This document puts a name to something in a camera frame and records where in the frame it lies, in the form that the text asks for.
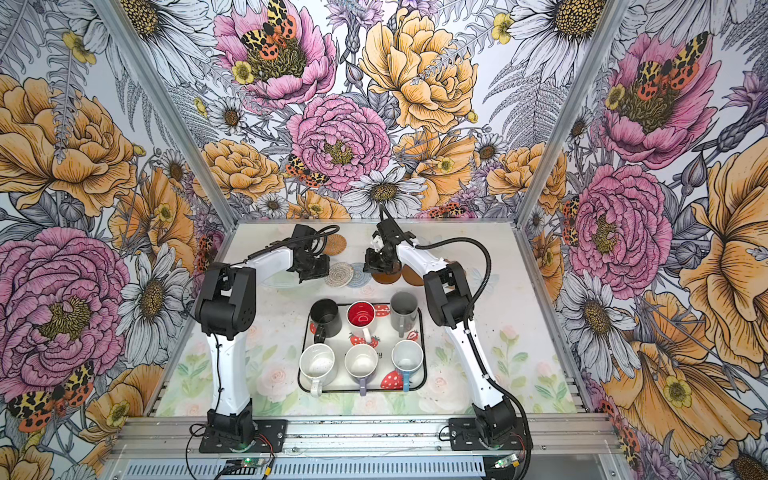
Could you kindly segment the round woven rattan coaster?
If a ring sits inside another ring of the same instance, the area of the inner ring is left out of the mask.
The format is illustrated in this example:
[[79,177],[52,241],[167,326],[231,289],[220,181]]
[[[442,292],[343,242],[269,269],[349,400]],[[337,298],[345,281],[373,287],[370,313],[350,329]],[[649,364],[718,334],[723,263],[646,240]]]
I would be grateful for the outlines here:
[[341,234],[332,234],[327,238],[323,252],[329,256],[341,254],[347,247],[347,240]]

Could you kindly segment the scratched dark brown wooden coaster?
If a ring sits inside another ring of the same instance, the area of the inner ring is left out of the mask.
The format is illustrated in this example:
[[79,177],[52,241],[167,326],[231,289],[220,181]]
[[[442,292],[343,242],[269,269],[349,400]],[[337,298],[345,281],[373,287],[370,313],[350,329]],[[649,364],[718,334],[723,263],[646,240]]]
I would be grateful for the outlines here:
[[400,272],[396,272],[393,274],[373,273],[372,278],[379,284],[389,285],[397,282],[401,278],[401,273]]

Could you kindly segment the plain brown wooden coaster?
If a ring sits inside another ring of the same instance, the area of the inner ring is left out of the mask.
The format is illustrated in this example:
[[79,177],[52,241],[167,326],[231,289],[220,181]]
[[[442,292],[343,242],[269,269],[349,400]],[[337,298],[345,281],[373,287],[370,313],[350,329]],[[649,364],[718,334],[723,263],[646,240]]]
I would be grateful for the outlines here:
[[402,267],[401,274],[402,278],[411,286],[422,287],[424,285],[422,276],[407,265]]

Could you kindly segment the grey-blue braided rope coaster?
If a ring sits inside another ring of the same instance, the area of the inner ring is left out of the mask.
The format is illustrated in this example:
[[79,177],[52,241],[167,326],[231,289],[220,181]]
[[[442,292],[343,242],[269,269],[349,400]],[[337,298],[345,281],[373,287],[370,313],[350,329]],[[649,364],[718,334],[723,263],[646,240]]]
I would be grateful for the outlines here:
[[351,264],[353,275],[347,286],[349,288],[362,288],[372,280],[372,274],[364,270],[364,264],[356,262]]

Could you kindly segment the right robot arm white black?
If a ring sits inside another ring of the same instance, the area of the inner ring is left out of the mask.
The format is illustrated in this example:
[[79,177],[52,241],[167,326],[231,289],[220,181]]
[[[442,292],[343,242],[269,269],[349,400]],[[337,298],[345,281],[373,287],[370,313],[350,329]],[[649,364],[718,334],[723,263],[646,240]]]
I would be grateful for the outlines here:
[[[468,244],[481,252],[484,275],[476,289],[470,287],[460,263],[433,254],[435,249],[451,244]],[[529,446],[524,407],[496,380],[475,324],[476,304],[492,273],[488,249],[478,240],[464,236],[422,245],[395,219],[384,216],[377,223],[371,246],[366,250],[364,269],[370,273],[393,274],[404,267],[421,277],[431,319],[449,335],[460,354],[481,444],[488,448],[510,446],[523,449]]]

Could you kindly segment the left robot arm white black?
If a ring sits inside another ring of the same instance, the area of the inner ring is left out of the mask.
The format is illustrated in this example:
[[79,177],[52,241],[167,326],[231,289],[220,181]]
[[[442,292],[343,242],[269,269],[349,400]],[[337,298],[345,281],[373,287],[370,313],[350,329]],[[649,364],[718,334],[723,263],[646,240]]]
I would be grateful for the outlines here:
[[257,439],[253,402],[245,380],[246,336],[257,316],[257,287],[288,272],[300,282],[329,275],[328,238],[340,227],[316,230],[297,224],[288,238],[274,241],[236,263],[215,262],[205,271],[193,319],[207,337],[213,397],[201,450],[244,451]]

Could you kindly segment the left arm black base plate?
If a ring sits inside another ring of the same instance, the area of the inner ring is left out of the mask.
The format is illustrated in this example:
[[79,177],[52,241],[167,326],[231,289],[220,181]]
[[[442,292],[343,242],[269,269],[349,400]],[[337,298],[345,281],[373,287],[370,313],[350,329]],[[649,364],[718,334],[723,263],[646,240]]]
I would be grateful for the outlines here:
[[217,420],[207,426],[198,451],[204,454],[279,453],[288,422],[282,419]]

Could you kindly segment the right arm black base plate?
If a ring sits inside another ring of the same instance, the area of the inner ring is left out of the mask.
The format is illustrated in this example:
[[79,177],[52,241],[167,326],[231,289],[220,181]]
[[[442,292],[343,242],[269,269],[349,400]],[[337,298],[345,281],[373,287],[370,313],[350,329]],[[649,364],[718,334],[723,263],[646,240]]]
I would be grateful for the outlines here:
[[532,446],[521,420],[509,427],[493,427],[477,418],[453,417],[447,426],[453,451],[524,451]]

